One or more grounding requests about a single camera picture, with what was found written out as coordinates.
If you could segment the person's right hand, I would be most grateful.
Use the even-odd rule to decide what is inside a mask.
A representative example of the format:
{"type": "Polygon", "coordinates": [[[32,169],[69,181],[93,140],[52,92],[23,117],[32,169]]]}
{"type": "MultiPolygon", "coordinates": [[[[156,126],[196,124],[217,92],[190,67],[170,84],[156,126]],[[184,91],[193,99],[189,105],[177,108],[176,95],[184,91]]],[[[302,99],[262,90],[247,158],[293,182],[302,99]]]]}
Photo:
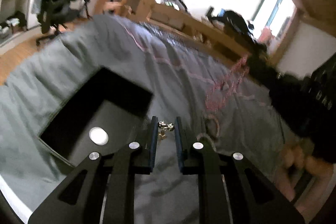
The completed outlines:
{"type": "Polygon", "coordinates": [[[294,167],[296,171],[307,171],[313,177],[311,186],[294,203],[305,222],[309,223],[322,209],[335,187],[335,165],[305,154],[298,143],[284,145],[278,162],[280,165],[274,183],[289,201],[293,201],[297,194],[294,189],[297,179],[289,175],[289,169],[294,167]]]}

